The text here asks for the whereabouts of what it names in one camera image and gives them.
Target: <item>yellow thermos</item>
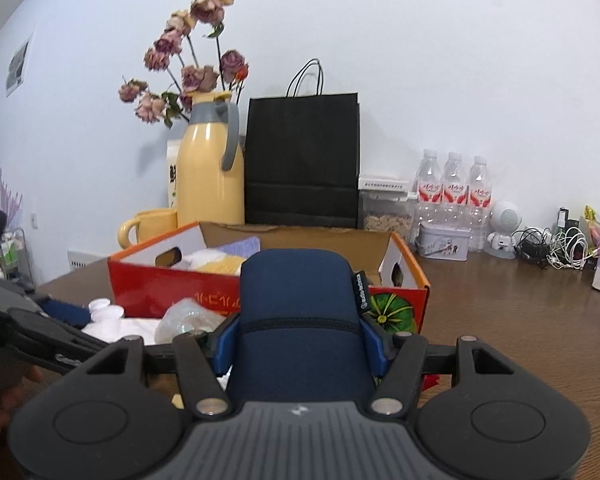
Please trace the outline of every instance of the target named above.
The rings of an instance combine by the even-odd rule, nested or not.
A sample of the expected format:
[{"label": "yellow thermos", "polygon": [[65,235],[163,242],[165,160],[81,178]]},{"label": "yellow thermos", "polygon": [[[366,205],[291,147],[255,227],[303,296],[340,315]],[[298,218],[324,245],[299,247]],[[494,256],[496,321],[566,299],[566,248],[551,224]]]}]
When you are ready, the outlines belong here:
[{"label": "yellow thermos", "polygon": [[244,224],[244,159],[231,92],[195,92],[178,151],[178,226],[197,221]]}]

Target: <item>red and white label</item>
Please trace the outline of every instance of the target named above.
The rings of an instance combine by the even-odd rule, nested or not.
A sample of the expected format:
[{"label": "red and white label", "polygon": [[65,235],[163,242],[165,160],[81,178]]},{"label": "red and white label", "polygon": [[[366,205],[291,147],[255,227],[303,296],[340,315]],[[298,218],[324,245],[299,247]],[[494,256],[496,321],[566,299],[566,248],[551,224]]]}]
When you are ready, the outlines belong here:
[{"label": "red and white label", "polygon": [[442,185],[432,182],[418,183],[418,199],[421,202],[439,203],[442,200]]},{"label": "red and white label", "polygon": [[469,203],[476,207],[489,207],[489,204],[491,204],[491,189],[472,187],[469,190]]},{"label": "red and white label", "polygon": [[445,185],[442,193],[442,202],[451,204],[466,204],[466,186],[453,182]]}]

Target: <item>human hand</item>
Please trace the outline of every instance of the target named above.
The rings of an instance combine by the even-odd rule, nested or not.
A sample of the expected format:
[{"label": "human hand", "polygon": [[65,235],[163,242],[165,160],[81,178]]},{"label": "human hand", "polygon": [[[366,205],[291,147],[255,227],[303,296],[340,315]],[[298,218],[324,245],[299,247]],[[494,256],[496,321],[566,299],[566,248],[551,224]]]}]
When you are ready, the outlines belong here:
[{"label": "human hand", "polygon": [[[25,377],[35,383],[42,382],[42,372],[37,366],[32,366]],[[22,382],[2,394],[0,400],[0,432],[9,425],[13,411],[24,402],[24,397],[24,384]]]}]

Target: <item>metal screw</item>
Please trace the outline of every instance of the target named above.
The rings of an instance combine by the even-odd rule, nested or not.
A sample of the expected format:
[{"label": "metal screw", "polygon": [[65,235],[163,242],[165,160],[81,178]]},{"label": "metal screw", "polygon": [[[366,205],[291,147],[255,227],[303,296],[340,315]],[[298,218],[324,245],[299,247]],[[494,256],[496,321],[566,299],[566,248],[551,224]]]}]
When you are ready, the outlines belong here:
[{"label": "metal screw", "polygon": [[196,404],[196,410],[203,415],[221,415],[229,408],[225,400],[217,397],[207,397],[199,400]]},{"label": "metal screw", "polygon": [[371,403],[371,409],[380,415],[395,415],[402,410],[402,403],[398,399],[382,397]]}]

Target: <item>gray handle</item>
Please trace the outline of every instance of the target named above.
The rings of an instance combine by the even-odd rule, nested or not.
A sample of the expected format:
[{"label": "gray handle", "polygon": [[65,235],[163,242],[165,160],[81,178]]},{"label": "gray handle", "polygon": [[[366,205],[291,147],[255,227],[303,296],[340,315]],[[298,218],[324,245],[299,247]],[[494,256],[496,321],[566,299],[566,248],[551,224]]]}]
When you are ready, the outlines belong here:
[{"label": "gray handle", "polygon": [[238,105],[228,103],[226,101],[216,102],[216,112],[221,117],[227,115],[226,126],[226,147],[222,156],[221,169],[229,171],[234,166],[235,153],[238,150],[238,142],[240,135],[240,113]]}]

